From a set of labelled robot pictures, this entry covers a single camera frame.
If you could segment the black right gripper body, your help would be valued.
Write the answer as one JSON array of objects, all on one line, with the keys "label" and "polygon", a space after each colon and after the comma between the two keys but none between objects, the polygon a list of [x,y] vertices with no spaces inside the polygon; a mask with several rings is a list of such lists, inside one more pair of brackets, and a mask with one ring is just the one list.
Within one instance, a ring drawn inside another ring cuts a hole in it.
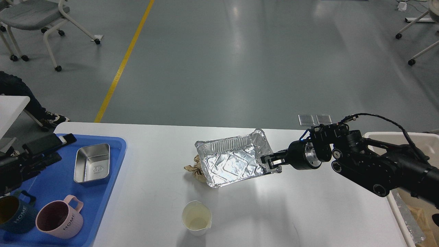
[{"label": "black right gripper body", "polygon": [[292,142],[287,149],[287,162],[296,170],[315,170],[322,162],[311,142]]}]

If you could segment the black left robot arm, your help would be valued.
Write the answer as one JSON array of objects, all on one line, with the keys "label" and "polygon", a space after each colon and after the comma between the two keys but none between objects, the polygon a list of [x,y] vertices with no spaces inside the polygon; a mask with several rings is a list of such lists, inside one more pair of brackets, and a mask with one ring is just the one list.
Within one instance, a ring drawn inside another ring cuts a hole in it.
[{"label": "black left robot arm", "polygon": [[18,156],[1,155],[1,196],[18,189],[24,181],[38,176],[46,167],[61,161],[58,150],[76,141],[72,133],[63,136],[51,133],[23,144],[24,153]]}]

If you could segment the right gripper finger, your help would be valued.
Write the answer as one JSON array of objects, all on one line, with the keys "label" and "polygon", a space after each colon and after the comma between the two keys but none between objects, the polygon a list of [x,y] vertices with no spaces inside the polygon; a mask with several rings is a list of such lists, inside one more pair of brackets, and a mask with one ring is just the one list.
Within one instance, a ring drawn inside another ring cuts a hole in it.
[{"label": "right gripper finger", "polygon": [[285,160],[287,160],[290,163],[287,155],[288,155],[288,150],[285,149],[285,150],[280,150],[280,151],[278,151],[276,153],[273,153],[273,154],[268,154],[268,155],[261,156],[260,159],[261,159],[261,162],[263,164],[268,164],[267,163],[267,159],[269,159],[269,158],[273,158],[275,160],[284,158]]},{"label": "right gripper finger", "polygon": [[269,159],[267,159],[267,163],[268,163],[270,170],[278,169],[282,165],[290,165],[290,163],[287,160],[285,160],[284,158],[277,159],[277,160],[275,160],[273,158],[269,158]]}]

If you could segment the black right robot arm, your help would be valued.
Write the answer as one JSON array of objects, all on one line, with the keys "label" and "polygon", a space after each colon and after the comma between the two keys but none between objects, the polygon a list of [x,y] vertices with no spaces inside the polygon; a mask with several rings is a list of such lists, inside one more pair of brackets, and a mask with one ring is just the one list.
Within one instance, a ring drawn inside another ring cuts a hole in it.
[{"label": "black right robot arm", "polygon": [[386,197],[402,188],[411,197],[438,207],[439,172],[398,123],[373,114],[402,131],[407,144],[391,144],[365,138],[359,130],[350,130],[348,122],[362,113],[344,117],[339,122],[309,127],[287,149],[261,156],[271,169],[291,165],[296,170],[318,169],[331,161],[332,169],[375,195]]}]

